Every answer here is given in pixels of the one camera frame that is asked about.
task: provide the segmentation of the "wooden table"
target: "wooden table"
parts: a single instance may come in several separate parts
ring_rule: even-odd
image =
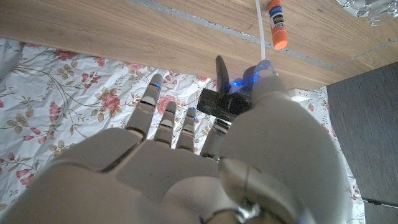
[[[259,44],[170,15],[186,12],[258,38],[254,0],[157,0],[171,13],[139,2],[3,0],[0,36],[210,78],[217,55],[232,80],[260,60]],[[286,49],[301,57],[267,48],[267,58],[287,88],[311,90],[398,61],[397,20],[372,27],[335,0],[282,0],[282,7]],[[266,3],[262,8],[272,42]]]

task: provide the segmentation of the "white cable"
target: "white cable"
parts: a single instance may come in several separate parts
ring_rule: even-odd
[[[261,60],[266,59],[266,43],[264,40],[264,28],[262,26],[262,17],[261,17],[261,8],[259,0],[256,0],[257,7],[257,17],[259,18],[259,27],[260,27],[260,42],[261,42]]]

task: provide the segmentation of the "floral bedsheet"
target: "floral bedsheet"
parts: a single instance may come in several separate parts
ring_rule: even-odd
[[[175,101],[173,147],[188,108],[197,105],[202,89],[216,88],[209,78],[15,40],[0,39],[0,49],[0,215],[50,159],[98,131],[123,127],[154,74],[164,79],[148,137],[153,138],[166,104]],[[330,124],[326,88],[311,97],[301,105],[330,133],[351,184],[344,190],[352,195],[352,211],[342,223],[364,223],[360,192]],[[195,153],[213,121],[198,111]]]

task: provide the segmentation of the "robotic hand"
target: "robotic hand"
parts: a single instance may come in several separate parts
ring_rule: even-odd
[[[104,130],[55,159],[1,223],[341,220],[346,182],[333,143],[266,63],[255,69],[253,109],[234,119],[211,157],[192,153],[194,108],[170,148],[173,102],[146,139],[162,83],[156,74],[125,129]]]

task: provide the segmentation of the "glue stick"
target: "glue stick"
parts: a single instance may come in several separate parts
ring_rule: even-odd
[[[274,48],[275,50],[283,49],[287,45],[287,36],[280,0],[272,0],[268,4],[268,14],[271,20],[271,34]]]

